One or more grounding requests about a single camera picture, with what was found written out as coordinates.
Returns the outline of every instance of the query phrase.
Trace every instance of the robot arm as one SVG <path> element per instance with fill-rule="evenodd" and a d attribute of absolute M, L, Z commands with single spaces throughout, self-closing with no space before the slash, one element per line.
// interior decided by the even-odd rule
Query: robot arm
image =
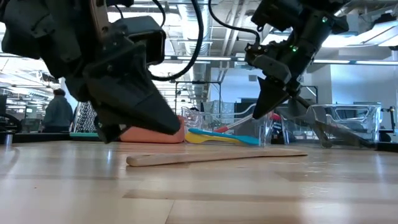
<path fill-rule="evenodd" d="M 174 134 L 179 120 L 147 69 L 164 60 L 165 32 L 149 16 L 108 22 L 113 4 L 133 0 L 3 0 L 2 50 L 41 58 L 55 78 L 65 77 L 71 95 L 97 112 L 104 142 L 130 126 Z"/>
<path fill-rule="evenodd" d="M 258 78 L 261 92 L 253 117 L 258 119 L 289 98 L 308 108 L 309 103 L 299 97 L 299 78 L 313 62 L 322 43 L 330 34 L 349 30 L 346 17 L 336 17 L 349 0 L 262 0 L 252 22 L 257 31 L 265 24 L 283 32 L 293 29 L 289 38 L 268 45 L 248 44 L 246 61 L 262 70 L 265 79 Z"/>
<path fill-rule="evenodd" d="M 134 0 L 0 0 L 0 22 L 6 33 L 2 51 L 42 59 L 55 78 L 65 77 L 78 101 L 91 102 L 100 122 L 98 134 L 111 142 L 130 126 L 166 134 L 180 128 L 178 118 L 152 82 L 149 65 L 164 59 L 165 32 L 149 16 L 108 21 L 106 8 Z M 260 118 L 290 97 L 301 104 L 297 81 L 331 34 L 348 31 L 344 17 L 334 13 L 348 0 L 262 0 L 252 21 L 261 31 L 265 24 L 293 28 L 289 39 L 246 47 L 246 61 L 266 75 L 259 78 L 261 93 L 253 114 Z M 197 0 L 197 47 L 184 74 L 195 62 L 203 39 L 203 21 Z M 232 28 L 222 22 L 221 25 Z M 177 78 L 157 78 L 167 81 Z"/>

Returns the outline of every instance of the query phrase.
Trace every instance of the plastic utensil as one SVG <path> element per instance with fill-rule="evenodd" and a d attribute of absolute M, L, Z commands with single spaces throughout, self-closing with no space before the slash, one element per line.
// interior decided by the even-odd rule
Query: plastic utensil
<path fill-rule="evenodd" d="M 241 144 L 242 142 L 236 139 L 231 139 L 231 138 L 223 138 L 223 137 L 217 137 L 217 136 L 208 136 L 208 135 L 202 135 L 202 134 L 193 134 L 191 132 L 187 133 L 185 135 L 185 140 L 190 142 L 190 143 L 195 143 L 195 144 L 200 144 L 206 141 L 221 141 L 221 142 L 230 142 L 234 144 Z"/>
<path fill-rule="evenodd" d="M 218 129 L 214 130 L 214 132 L 216 132 L 216 133 L 224 133 L 224 132 L 228 131 L 229 129 L 231 129 L 231 128 L 235 127 L 235 126 L 238 126 L 238 125 L 240 125 L 242 123 L 245 123 L 246 121 L 249 121 L 252 117 L 253 117 L 252 114 L 247 115 L 244 118 L 240 119 L 239 121 L 237 121 L 237 122 L 235 122 L 233 124 L 230 124 L 230 125 L 227 125 L 227 126 L 223 126 L 223 127 L 220 127 Z"/>
<path fill-rule="evenodd" d="M 245 144 L 252 145 L 252 146 L 259 145 L 259 140 L 254 137 L 250 137 L 250 136 L 235 136 L 232 134 L 214 133 L 211 131 L 202 131 L 197 128 L 190 128 L 189 132 L 194 133 L 194 134 L 204 134 L 204 135 L 208 135 L 208 136 L 217 136 L 217 137 L 237 139 Z"/>
<path fill-rule="evenodd" d="M 280 116 L 279 116 L 279 115 L 277 115 L 277 114 L 275 114 L 275 113 L 273 113 L 273 112 L 271 112 L 271 113 L 272 113 L 272 114 L 271 114 L 272 120 L 274 120 L 274 121 L 280 121 Z M 230 130 L 230 129 L 236 127 L 236 126 L 238 126 L 238 125 L 240 125 L 240 124 L 243 124 L 243 123 L 245 123 L 246 121 L 249 121 L 252 117 L 253 117 L 253 114 L 247 115 L 247 116 L 245 116 L 244 118 L 238 120 L 237 122 L 235 122 L 235 123 L 233 123 L 233 124 L 229 124 L 229 125 L 227 125 L 227 126 L 220 127 L 220 128 L 218 128 L 218 129 L 214 130 L 213 132 L 216 132 L 216 133 L 225 133 L 225 132 L 227 132 L 228 130 Z"/>

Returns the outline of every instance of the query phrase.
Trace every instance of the wooden tabletop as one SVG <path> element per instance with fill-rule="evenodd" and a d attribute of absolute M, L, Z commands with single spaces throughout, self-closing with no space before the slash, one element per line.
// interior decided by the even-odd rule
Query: wooden tabletop
<path fill-rule="evenodd" d="M 398 154 L 128 167 L 131 154 L 233 146 L 43 142 L 0 147 L 0 223 L 397 224 Z"/>

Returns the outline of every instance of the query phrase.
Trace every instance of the white wall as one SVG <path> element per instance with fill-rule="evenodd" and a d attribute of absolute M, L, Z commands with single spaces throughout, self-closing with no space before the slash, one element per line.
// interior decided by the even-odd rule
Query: white wall
<path fill-rule="evenodd" d="M 396 105 L 394 67 L 332 65 L 333 102 L 381 102 L 387 108 Z"/>
<path fill-rule="evenodd" d="M 311 85 L 318 87 L 318 103 L 332 103 L 330 65 L 326 65 L 311 73 Z"/>
<path fill-rule="evenodd" d="M 211 79 L 216 81 L 218 77 L 218 68 L 211 69 Z M 235 103 L 241 102 L 241 98 L 258 98 L 260 94 L 260 85 L 258 81 L 249 82 L 249 75 L 257 75 L 261 78 L 265 76 L 261 70 L 245 70 L 245 69 L 229 69 L 221 84 L 221 97 L 224 102 Z M 304 75 L 304 85 L 311 85 L 311 74 Z M 210 88 L 209 101 L 218 100 L 218 90 L 215 85 Z M 303 91 L 305 98 L 311 98 L 309 91 Z"/>

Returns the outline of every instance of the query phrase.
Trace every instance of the black cable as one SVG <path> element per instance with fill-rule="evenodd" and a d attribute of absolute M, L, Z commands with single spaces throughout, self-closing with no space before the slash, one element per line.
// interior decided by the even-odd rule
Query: black cable
<path fill-rule="evenodd" d="M 161 5 L 161 3 L 158 0 L 152 0 L 152 1 L 155 3 L 155 5 L 159 8 L 160 12 L 162 13 L 163 22 L 162 22 L 162 25 L 160 25 L 160 27 L 163 27 L 166 22 L 166 12 L 164 11 L 163 6 Z"/>
<path fill-rule="evenodd" d="M 119 11 L 119 13 L 120 13 L 120 18 L 124 19 L 123 12 L 122 12 L 122 10 L 119 8 L 119 6 L 118 6 L 118 5 L 114 5 L 114 7 Z"/>
<path fill-rule="evenodd" d="M 256 36 L 255 44 L 260 44 L 261 39 L 260 39 L 260 35 L 259 35 L 259 33 L 258 33 L 257 31 L 252 30 L 252 29 L 247 29 L 247 28 L 240 28 L 240 27 L 230 26 L 230 25 L 224 23 L 223 21 L 219 20 L 219 19 L 216 17 L 216 15 L 214 14 L 213 9 L 211 8 L 211 0 L 208 0 L 207 5 L 208 5 L 208 8 L 209 8 L 210 15 L 211 15 L 212 18 L 213 18 L 216 22 L 218 22 L 221 26 L 227 27 L 227 28 L 232 29 L 232 30 L 238 30 L 238 31 L 248 32 L 248 33 L 250 33 L 250 34 L 254 34 L 254 35 Z"/>
<path fill-rule="evenodd" d="M 215 83 L 213 83 L 213 86 L 217 90 L 218 94 L 220 95 L 220 98 L 221 98 L 221 102 L 220 102 L 221 103 L 221 111 L 223 111 L 224 110 L 224 100 L 223 100 L 223 96 L 221 96 L 220 88 L 218 88 L 217 84 L 215 84 Z"/>
<path fill-rule="evenodd" d="M 181 76 L 185 75 L 191 68 L 192 66 L 195 64 L 198 56 L 199 56 L 199 52 L 201 49 L 201 44 L 203 42 L 203 18 L 201 16 L 201 12 L 200 12 L 200 7 L 198 4 L 197 0 L 192 0 L 192 5 L 193 5 L 193 9 L 195 10 L 195 14 L 197 16 L 197 20 L 198 20 L 198 27 L 199 27 L 199 34 L 198 34 L 198 40 L 197 40 L 197 46 L 195 47 L 195 50 L 193 51 L 192 54 L 192 58 L 191 60 L 188 62 L 188 65 L 181 70 L 180 72 L 170 76 L 170 77 L 157 77 L 151 74 L 151 77 L 153 80 L 155 81 L 161 81 L 161 82 L 167 82 L 167 81 L 171 81 L 171 80 L 175 80 L 180 78 Z"/>

